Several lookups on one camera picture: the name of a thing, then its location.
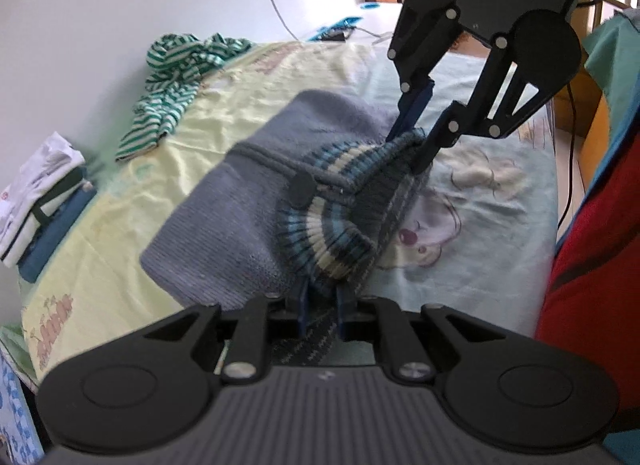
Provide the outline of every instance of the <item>white wall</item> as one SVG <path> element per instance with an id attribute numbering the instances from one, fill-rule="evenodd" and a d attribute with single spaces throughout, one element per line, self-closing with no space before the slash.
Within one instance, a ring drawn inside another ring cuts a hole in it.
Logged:
<path id="1" fill-rule="evenodd" d="M 297 34 L 359 1 L 276 0 Z M 168 32 L 288 37 L 269 0 L 0 0 L 0 189 L 54 130 L 89 157 L 126 130 L 146 49 Z M 0 268 L 0 311 L 7 280 Z"/>

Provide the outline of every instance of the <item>green fabric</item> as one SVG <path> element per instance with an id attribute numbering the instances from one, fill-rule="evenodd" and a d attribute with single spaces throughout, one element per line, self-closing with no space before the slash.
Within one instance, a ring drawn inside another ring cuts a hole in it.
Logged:
<path id="1" fill-rule="evenodd" d="M 205 41 L 191 34 L 168 34 L 154 42 L 146 53 L 146 63 L 154 70 L 146 79 L 147 93 L 133 108 L 133 125 L 120 141 L 116 161 L 146 153 L 164 135 L 173 134 L 203 77 L 251 47 L 247 39 L 220 34 Z"/>
<path id="2" fill-rule="evenodd" d="M 622 15 L 606 21 L 584 38 L 589 54 L 584 67 L 600 86 L 609 106 L 609 138 L 625 116 L 640 73 L 640 32 Z"/>
<path id="3" fill-rule="evenodd" d="M 2 352 L 4 356 L 8 353 L 12 369 L 30 389 L 34 390 L 38 379 L 22 334 L 22 327 L 18 324 L 0 326 L 0 344 L 5 350 Z"/>

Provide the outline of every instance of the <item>floor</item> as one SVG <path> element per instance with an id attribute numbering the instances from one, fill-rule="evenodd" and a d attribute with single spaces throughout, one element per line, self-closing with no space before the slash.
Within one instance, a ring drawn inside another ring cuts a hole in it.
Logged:
<path id="1" fill-rule="evenodd" d="M 575 138 L 574 147 L 574 177 L 572 200 L 569 212 L 566 218 L 560 225 L 558 230 L 558 239 L 564 234 L 565 230 L 571 223 L 571 218 L 578 210 L 582 198 L 584 198 L 584 187 L 582 186 L 582 177 L 580 176 L 580 167 L 578 166 L 578 153 L 582 148 L 584 139 L 580 137 Z M 566 207 L 566 201 L 569 195 L 569 153 L 571 145 L 571 134 L 556 130 L 556 168 L 558 169 L 558 219 L 564 212 Z"/>

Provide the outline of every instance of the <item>folded blue garment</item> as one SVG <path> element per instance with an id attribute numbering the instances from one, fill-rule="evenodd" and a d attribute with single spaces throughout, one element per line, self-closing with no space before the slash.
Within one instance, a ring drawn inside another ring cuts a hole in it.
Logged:
<path id="1" fill-rule="evenodd" d="M 49 258 L 95 193 L 94 187 L 80 187 L 53 214 L 49 224 L 40 229 L 39 235 L 18 262 L 18 271 L 26 282 L 36 282 Z"/>

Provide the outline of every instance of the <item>light blue bed sheet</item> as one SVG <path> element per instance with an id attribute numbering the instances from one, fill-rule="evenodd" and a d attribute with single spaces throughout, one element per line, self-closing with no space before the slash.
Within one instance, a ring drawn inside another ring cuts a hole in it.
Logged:
<path id="1" fill-rule="evenodd" d="M 447 54 L 432 73 L 433 99 L 418 125 L 431 128 L 452 100 L 466 103 L 483 65 L 479 58 Z M 534 91 L 528 88 L 525 97 Z M 360 95 L 371 103 L 397 105 L 398 75 L 384 52 Z M 450 150 L 441 150 L 370 276 L 366 294 L 388 297 L 412 311 L 427 302 L 442 303 L 531 336 L 558 223 L 548 117 L 543 108 L 504 140 L 465 136 Z M 338 342 L 326 362 L 371 360 L 366 345 Z"/>

